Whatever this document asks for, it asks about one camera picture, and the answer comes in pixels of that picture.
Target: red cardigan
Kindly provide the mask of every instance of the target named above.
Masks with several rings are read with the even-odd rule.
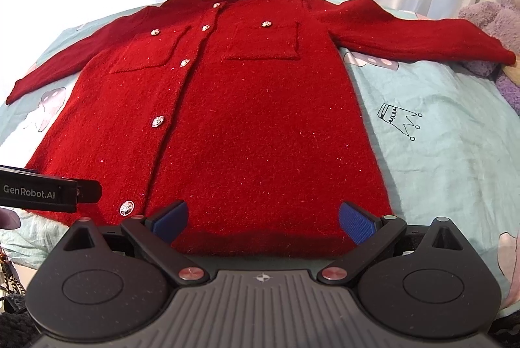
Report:
[[[146,7],[59,52],[7,99],[82,71],[28,167],[97,179],[103,196],[77,214],[40,214],[117,224],[184,199],[181,252],[346,252],[340,202],[391,208],[336,46],[408,61],[515,59],[467,21],[400,20],[372,0]]]

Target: red fabric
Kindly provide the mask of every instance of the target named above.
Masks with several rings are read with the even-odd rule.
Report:
[[[378,216],[391,209],[334,43],[396,60],[514,59],[467,21],[398,20],[371,0],[148,7],[58,53],[9,96],[7,103],[82,69],[28,167],[97,179],[103,196],[76,214],[38,213],[117,224],[127,200],[132,214],[150,215],[184,199],[190,222],[175,242],[181,252],[348,251],[340,202]],[[164,122],[153,128],[157,116]]]

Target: crown print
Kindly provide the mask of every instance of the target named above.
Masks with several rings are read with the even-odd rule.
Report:
[[[419,125],[416,125],[412,118],[422,117],[421,113],[415,113],[410,110],[403,109],[402,107],[392,106],[384,103],[379,111],[378,116],[385,122],[397,128],[401,133],[405,134],[410,141],[415,141],[415,137],[410,136],[409,129],[415,128],[420,129]]]

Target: bed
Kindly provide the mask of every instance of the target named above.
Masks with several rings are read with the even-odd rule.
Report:
[[[64,30],[31,68],[140,9]],[[387,10],[402,19],[420,17]],[[520,222],[519,117],[490,80],[473,76],[459,64],[408,64],[346,48],[340,48],[338,56],[354,83],[393,211],[417,225],[427,225],[437,216],[450,217],[491,269],[505,297],[509,282],[497,254],[500,235],[516,235]],[[0,106],[0,164],[25,166],[67,103],[78,76],[68,76],[10,106]],[[67,227],[16,211],[21,227],[0,230],[0,244],[15,263],[36,269]],[[197,261],[209,270],[290,266],[315,272],[330,260],[206,257]],[[513,305],[502,314],[518,307]]]

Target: teddy bear's arm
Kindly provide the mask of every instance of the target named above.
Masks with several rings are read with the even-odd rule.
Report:
[[[459,11],[459,18],[470,21],[480,29],[489,25],[497,17],[500,4],[495,2],[482,2],[465,6]]]

